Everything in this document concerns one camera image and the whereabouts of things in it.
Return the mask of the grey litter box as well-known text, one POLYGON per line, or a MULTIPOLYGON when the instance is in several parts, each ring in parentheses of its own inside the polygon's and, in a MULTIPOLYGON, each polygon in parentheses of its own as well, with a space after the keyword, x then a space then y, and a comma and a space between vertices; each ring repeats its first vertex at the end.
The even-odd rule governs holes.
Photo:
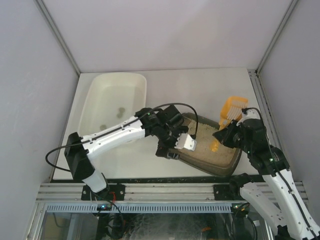
POLYGON ((168 156, 213 176, 231 176, 238 166, 242 151, 221 144, 217 151, 212 151, 211 144, 215 140, 213 133, 218 130, 218 122, 199 116, 196 149, 194 151, 171 149, 168 151, 168 156))

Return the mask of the yellow litter scoop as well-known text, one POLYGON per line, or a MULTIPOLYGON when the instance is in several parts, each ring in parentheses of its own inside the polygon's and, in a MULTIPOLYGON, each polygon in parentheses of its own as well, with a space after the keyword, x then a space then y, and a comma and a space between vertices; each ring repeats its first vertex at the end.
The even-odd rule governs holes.
POLYGON ((220 111, 219 131, 227 133, 232 121, 239 121, 242 117, 242 109, 248 106, 249 100, 245 97, 230 96, 220 111))

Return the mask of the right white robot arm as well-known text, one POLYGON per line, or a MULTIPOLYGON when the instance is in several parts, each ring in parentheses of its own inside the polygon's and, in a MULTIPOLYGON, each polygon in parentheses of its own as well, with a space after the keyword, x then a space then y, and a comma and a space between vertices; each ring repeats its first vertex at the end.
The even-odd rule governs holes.
POLYGON ((228 148, 241 149, 250 164, 269 186, 276 202, 266 197, 243 173, 233 179, 236 194, 264 218, 277 240, 318 240, 320 227, 309 213, 297 190, 283 152, 272 146, 261 119, 222 120, 213 136, 228 148))

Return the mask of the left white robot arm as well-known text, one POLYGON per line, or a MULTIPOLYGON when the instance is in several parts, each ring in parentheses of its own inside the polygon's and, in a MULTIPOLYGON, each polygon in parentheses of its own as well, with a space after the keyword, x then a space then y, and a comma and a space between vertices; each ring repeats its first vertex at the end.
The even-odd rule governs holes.
POLYGON ((85 183, 93 193, 106 190, 104 175, 93 165, 101 154, 131 141, 155 136, 158 139, 156 155, 166 157, 167 150, 196 149, 195 139, 183 125, 184 117, 170 104, 167 108, 142 108, 134 116, 108 129, 79 136, 68 136, 64 157, 74 180, 85 183))

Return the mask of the white plastic tray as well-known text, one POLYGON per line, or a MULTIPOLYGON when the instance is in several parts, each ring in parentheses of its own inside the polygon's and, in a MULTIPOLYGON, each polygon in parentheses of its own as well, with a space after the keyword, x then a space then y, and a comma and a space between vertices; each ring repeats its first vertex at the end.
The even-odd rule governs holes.
POLYGON ((111 72, 96 76, 79 121, 80 136, 97 133, 129 119, 146 106, 147 80, 138 73, 111 72))

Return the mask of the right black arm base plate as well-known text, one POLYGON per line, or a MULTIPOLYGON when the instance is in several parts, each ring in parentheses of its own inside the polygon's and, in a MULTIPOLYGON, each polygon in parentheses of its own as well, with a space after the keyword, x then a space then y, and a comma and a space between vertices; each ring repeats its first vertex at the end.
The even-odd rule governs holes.
POLYGON ((215 184, 213 186, 213 193, 216 201, 234 201, 237 199, 235 192, 229 184, 215 184))

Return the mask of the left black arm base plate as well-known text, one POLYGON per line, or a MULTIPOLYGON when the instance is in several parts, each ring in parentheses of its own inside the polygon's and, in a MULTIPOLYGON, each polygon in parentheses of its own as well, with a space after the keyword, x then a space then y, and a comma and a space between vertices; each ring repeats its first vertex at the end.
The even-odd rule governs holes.
POLYGON ((123 201, 125 198, 126 186, 120 183, 111 184, 106 189, 103 189, 97 193, 91 191, 90 187, 85 185, 82 188, 81 200, 97 200, 97 201, 123 201))

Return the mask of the aluminium front rail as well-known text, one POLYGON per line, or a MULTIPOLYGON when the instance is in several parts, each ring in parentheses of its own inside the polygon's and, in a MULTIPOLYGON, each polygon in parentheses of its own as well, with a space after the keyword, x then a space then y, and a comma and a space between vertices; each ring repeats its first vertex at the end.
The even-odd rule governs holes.
MULTIPOLYGON (((213 186, 227 183, 119 183, 125 185, 125 203, 205 203, 215 200, 213 186)), ((79 203, 82 183, 43 183, 36 201, 79 203)))

